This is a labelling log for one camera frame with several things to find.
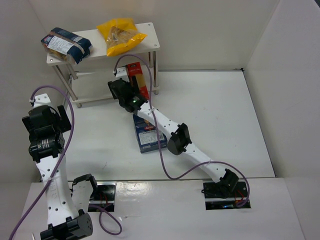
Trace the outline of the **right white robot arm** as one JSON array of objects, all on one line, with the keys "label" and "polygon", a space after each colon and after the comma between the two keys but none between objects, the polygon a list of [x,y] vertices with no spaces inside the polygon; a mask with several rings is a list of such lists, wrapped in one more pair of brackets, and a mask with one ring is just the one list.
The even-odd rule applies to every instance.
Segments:
[{"label": "right white robot arm", "polygon": [[127,112],[132,113],[156,128],[156,133],[162,132],[167,137],[167,149],[175,156],[188,158],[194,166],[178,177],[169,175],[165,168],[162,152],[159,153],[160,161],[165,175],[170,180],[179,180],[192,170],[201,168],[215,182],[214,191],[223,199],[228,198],[234,191],[239,177],[231,170],[218,166],[210,157],[197,148],[191,141],[188,126],[178,124],[159,110],[154,108],[151,101],[140,93],[134,91],[131,84],[123,79],[107,83],[112,97],[119,101],[119,105]]}]

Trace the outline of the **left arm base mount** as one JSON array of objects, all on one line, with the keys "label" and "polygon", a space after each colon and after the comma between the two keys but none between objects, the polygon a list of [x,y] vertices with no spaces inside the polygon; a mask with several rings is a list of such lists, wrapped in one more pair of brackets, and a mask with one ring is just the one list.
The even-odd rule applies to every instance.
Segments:
[{"label": "left arm base mount", "polygon": [[98,209],[91,205],[99,206],[107,212],[114,212],[116,197],[116,183],[101,181],[97,183],[97,189],[91,194],[89,200],[89,212],[96,212]]}]

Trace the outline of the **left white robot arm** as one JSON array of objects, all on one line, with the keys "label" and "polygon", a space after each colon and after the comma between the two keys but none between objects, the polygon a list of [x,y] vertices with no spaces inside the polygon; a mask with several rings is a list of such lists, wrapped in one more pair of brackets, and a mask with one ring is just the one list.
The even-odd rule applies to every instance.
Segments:
[{"label": "left white robot arm", "polygon": [[91,194],[97,183],[91,174],[76,178],[69,188],[63,134],[72,129],[62,105],[37,106],[22,118],[29,133],[29,154],[42,176],[47,200],[47,229],[42,240],[81,240],[93,234],[88,214]]}]

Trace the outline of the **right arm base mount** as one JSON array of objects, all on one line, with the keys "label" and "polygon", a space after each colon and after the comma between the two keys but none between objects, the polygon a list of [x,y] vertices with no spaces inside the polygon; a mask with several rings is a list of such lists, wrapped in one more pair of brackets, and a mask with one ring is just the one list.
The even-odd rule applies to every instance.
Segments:
[{"label": "right arm base mount", "polygon": [[247,185],[244,181],[239,181],[235,189],[229,196],[224,196],[216,188],[212,181],[203,182],[201,193],[204,195],[205,209],[210,210],[230,210],[230,209],[250,209],[251,204],[248,200],[245,205],[238,207],[248,197]]}]

